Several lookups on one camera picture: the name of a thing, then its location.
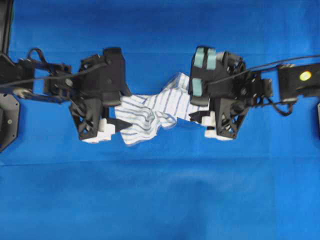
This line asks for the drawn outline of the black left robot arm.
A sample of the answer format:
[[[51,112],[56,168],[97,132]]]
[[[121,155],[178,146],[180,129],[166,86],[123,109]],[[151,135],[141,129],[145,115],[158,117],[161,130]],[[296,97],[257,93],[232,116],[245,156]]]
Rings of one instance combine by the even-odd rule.
[[[119,47],[109,47],[80,62],[78,72],[64,63],[49,63],[39,48],[13,62],[0,54],[0,90],[39,102],[70,102],[69,111],[78,138],[87,143],[111,140],[132,123],[109,116],[132,95],[126,83],[126,62]]]

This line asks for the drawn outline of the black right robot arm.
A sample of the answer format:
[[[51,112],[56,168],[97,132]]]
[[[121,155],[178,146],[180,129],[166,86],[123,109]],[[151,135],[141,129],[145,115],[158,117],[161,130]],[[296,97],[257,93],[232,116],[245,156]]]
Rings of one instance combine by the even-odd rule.
[[[189,114],[206,127],[205,137],[233,140],[250,108],[272,106],[287,117],[299,96],[319,97],[320,65],[281,60],[247,69],[238,55],[201,48],[192,58],[188,93],[192,105],[208,108]]]

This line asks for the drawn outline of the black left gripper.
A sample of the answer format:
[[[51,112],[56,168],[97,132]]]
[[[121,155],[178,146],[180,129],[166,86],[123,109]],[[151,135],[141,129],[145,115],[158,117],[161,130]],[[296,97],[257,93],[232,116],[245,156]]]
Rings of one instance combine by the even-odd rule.
[[[49,72],[44,81],[44,94],[51,100],[70,102],[69,111],[81,141],[95,144],[109,141],[116,132],[130,128],[130,122],[111,118],[109,108],[102,103],[101,84],[103,54],[95,54],[80,62],[78,72],[72,73],[65,64],[44,63]]]

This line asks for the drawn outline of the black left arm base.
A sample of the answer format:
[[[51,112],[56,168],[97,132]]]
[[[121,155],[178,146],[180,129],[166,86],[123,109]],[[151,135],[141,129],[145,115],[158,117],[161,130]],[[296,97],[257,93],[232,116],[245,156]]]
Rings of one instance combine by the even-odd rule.
[[[0,2],[0,83],[5,79],[6,69],[14,67],[8,56],[13,16],[13,1]],[[20,103],[4,87],[0,88],[0,151],[3,152],[17,138]]]

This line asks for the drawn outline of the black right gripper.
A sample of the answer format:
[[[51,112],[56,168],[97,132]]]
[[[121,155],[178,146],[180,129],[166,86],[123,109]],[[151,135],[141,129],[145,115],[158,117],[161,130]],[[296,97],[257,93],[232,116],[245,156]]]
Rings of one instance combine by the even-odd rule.
[[[189,118],[197,123],[203,119],[206,138],[234,140],[249,109],[273,96],[272,80],[247,70],[243,58],[233,53],[219,52],[216,59],[213,77],[205,82],[209,111],[190,113]]]

